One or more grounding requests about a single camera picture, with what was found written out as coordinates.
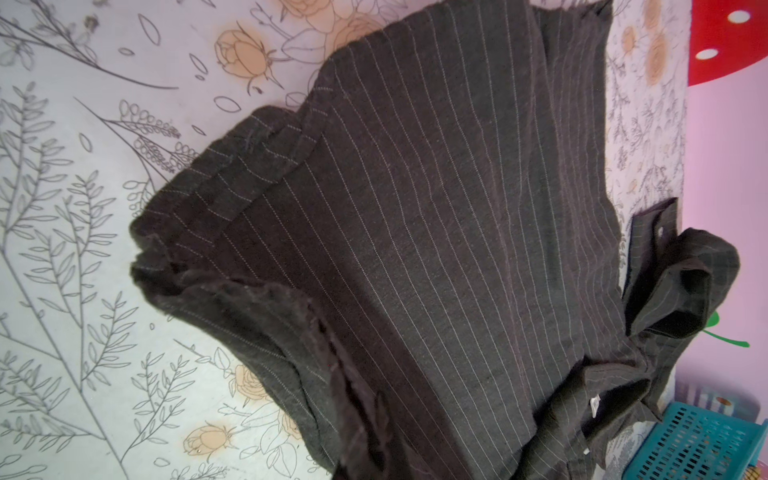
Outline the dark grey pinstripe shirt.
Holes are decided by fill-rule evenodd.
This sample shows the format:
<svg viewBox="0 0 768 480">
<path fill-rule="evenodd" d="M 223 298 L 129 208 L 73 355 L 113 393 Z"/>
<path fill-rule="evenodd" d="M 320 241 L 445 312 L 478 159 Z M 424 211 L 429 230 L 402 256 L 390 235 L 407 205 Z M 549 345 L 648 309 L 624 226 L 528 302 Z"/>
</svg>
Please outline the dark grey pinstripe shirt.
<svg viewBox="0 0 768 480">
<path fill-rule="evenodd" d="M 605 186 L 608 1 L 444 1 L 337 50 L 132 223 L 146 300 L 224 344 L 337 479 L 588 479 L 659 416 L 736 249 Z"/>
</svg>

